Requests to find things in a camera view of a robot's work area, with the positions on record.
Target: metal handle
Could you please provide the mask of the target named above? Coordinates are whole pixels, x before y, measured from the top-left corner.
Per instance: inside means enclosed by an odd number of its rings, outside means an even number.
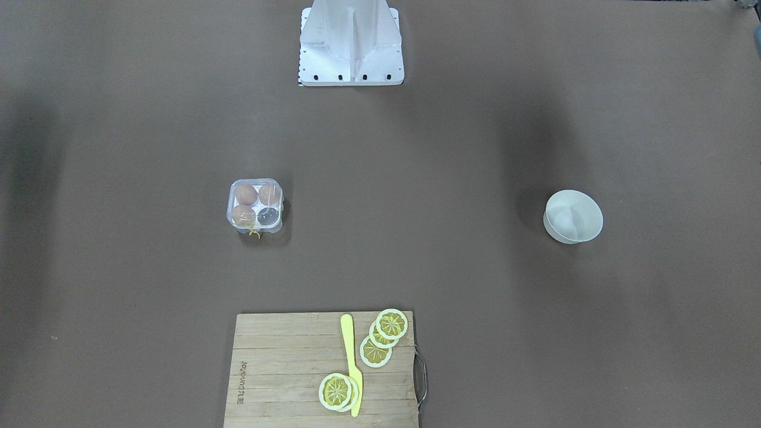
[[[756,32],[754,35],[756,38],[756,50],[759,51],[759,59],[761,59],[761,25],[756,27]]]
[[[420,352],[418,352],[418,344],[415,343],[415,361],[420,362],[420,367],[423,371],[423,396],[418,399],[418,414],[420,414],[420,410],[423,406],[423,401],[428,397],[428,369],[425,367],[425,359],[420,355]],[[415,395],[418,394],[418,378],[417,376],[412,377],[412,383],[415,386]]]

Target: brown egg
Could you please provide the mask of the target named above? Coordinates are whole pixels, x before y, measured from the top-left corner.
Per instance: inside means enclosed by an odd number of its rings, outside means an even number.
[[[235,189],[235,198],[238,199],[238,203],[253,205],[257,198],[256,189],[250,184],[241,184]]]
[[[259,200],[264,205],[275,205],[280,202],[282,190],[275,184],[265,184],[259,188]]]
[[[231,214],[233,222],[240,227],[248,227],[256,218],[256,213],[248,205],[236,205]]]

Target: yellow plastic knife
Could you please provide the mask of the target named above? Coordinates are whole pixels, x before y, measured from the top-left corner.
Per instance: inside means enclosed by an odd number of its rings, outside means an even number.
[[[362,404],[362,372],[357,369],[354,357],[354,318],[350,314],[341,315],[341,334],[343,334],[343,346],[346,348],[346,360],[349,362],[349,377],[359,385],[357,402],[352,407],[352,416],[359,414],[359,406]]]

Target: egg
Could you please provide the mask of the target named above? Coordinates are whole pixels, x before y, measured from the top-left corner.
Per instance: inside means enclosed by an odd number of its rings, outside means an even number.
[[[244,205],[253,205],[257,197],[256,189],[250,184],[241,184],[235,189],[235,199]]]
[[[248,205],[236,205],[233,208],[231,217],[233,222],[240,227],[248,227],[253,222],[256,214]]]
[[[279,218],[280,212],[278,212],[277,209],[269,207],[259,211],[259,214],[256,215],[256,220],[258,220],[262,226],[274,225]]]
[[[280,202],[282,190],[275,184],[265,184],[259,188],[259,200],[264,205],[276,205]]]

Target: wooden cutting board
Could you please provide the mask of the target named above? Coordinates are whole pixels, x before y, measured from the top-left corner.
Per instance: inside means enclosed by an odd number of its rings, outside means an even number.
[[[333,372],[348,375],[341,315],[354,317],[357,367],[365,390],[357,417],[320,404],[317,389]],[[407,333],[380,368],[367,367],[359,345],[378,312],[311,312],[237,316],[224,428],[418,428],[412,368],[412,312]]]

